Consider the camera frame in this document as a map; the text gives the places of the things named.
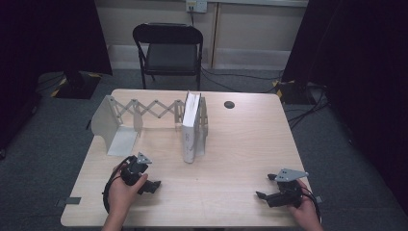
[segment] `electrical outlet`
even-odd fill
[[[186,12],[206,13],[207,1],[191,1],[186,0]]]

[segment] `white book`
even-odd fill
[[[183,159],[186,163],[194,161],[201,94],[187,93],[183,116]]]

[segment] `table top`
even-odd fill
[[[126,105],[137,99],[144,105],[158,99],[165,105],[186,98],[186,91],[114,90]],[[282,168],[304,170],[279,98],[274,94],[208,92],[209,133],[204,156],[183,162],[181,129],[174,115],[143,116],[143,129],[132,154],[142,152],[153,164],[150,181],[162,181],[155,193],[138,195],[124,226],[128,227],[271,227],[293,226],[286,206],[269,208],[256,191],[278,193],[268,174]],[[224,107],[225,101],[235,108]],[[123,115],[132,126],[132,116]],[[64,226],[102,226],[107,213],[102,192],[112,169],[124,158],[108,156],[105,143],[95,136],[71,197],[79,205],[66,205]],[[302,179],[309,187],[307,178]]]

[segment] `person's right hand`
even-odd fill
[[[307,189],[307,186],[301,181],[297,180],[302,188]],[[309,193],[307,190],[302,189],[304,193]],[[288,205],[288,210],[291,212],[292,216],[296,222],[305,229],[306,231],[322,231],[320,221],[316,215],[316,208],[312,200],[307,196],[302,196],[302,203],[299,208],[293,205]]]

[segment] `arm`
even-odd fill
[[[297,181],[302,188],[307,188],[302,181]],[[315,205],[307,196],[302,197],[302,203],[299,208],[296,209],[293,205],[288,205],[288,209],[300,227],[306,231],[323,231],[323,227],[316,215]]]
[[[147,180],[147,174],[144,174],[135,185],[128,186],[120,179],[120,171],[116,174],[116,177],[119,177],[119,179],[115,179],[109,189],[110,212],[102,228],[105,231],[120,230],[122,228],[129,208],[136,199],[138,190]]]

